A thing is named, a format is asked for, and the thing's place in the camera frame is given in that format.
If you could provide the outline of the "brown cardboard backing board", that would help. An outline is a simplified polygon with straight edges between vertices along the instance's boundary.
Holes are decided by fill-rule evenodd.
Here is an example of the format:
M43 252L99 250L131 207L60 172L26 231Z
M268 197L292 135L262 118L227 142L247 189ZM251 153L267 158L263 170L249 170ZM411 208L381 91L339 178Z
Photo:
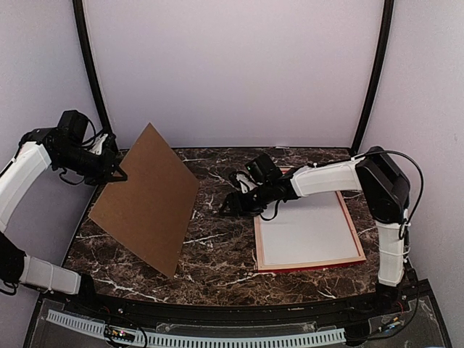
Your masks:
M89 217L145 263L172 278L199 181L152 124L120 166L128 179L108 183Z

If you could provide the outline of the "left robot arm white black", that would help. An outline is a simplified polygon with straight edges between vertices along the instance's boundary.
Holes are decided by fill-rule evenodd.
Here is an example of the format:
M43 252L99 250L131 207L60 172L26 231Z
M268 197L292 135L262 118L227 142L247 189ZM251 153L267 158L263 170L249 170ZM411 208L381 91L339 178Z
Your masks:
M128 179L112 150L113 136L101 135L96 144L82 145L83 134L66 126L39 128L26 133L17 153L1 172L1 230L29 188L48 169L73 171L85 184L98 186ZM1 235L1 281L5 294L14 295L20 284L49 292L74 295L73 302L87 316L102 311L102 299L91 290L87 275L32 257Z

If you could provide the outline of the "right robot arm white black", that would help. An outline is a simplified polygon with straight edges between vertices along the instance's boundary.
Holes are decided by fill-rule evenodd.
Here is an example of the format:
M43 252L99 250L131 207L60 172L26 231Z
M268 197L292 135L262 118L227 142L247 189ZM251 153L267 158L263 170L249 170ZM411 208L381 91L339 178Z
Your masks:
M346 160L282 171L268 154L261 154L246 163L245 171L231 173L235 189L225 197L219 214L255 217L272 203L335 191L362 192L378 230L378 283L385 286L371 297L370 308L384 315L398 302L392 287L404 277L409 227L418 208L410 204L410 180L393 156L409 159L401 152L374 146Z

